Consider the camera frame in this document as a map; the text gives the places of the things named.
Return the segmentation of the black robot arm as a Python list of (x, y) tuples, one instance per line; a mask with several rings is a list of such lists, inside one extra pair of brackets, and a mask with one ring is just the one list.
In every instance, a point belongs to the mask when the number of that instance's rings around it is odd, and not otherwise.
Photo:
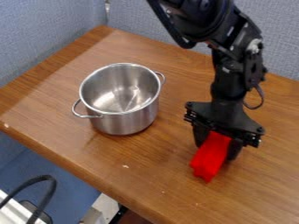
[(199, 146), (211, 132), (231, 138), (226, 159), (232, 160), (244, 147), (259, 146), (266, 134), (244, 112), (254, 108), (246, 103), (247, 92), (263, 92), (259, 83), (267, 74), (262, 31), (234, 0), (146, 1), (182, 48), (192, 49), (203, 42), (211, 49), (211, 101), (188, 101), (184, 120), (191, 123)]

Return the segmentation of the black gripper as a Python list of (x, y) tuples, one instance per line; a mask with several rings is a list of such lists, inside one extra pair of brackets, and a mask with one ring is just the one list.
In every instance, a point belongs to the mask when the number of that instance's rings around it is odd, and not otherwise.
[(206, 141), (211, 130), (232, 139), (228, 145), (228, 161), (238, 157), (243, 145), (259, 146), (266, 130), (246, 114), (240, 101), (188, 101), (184, 107), (184, 120), (191, 123), (198, 147)]

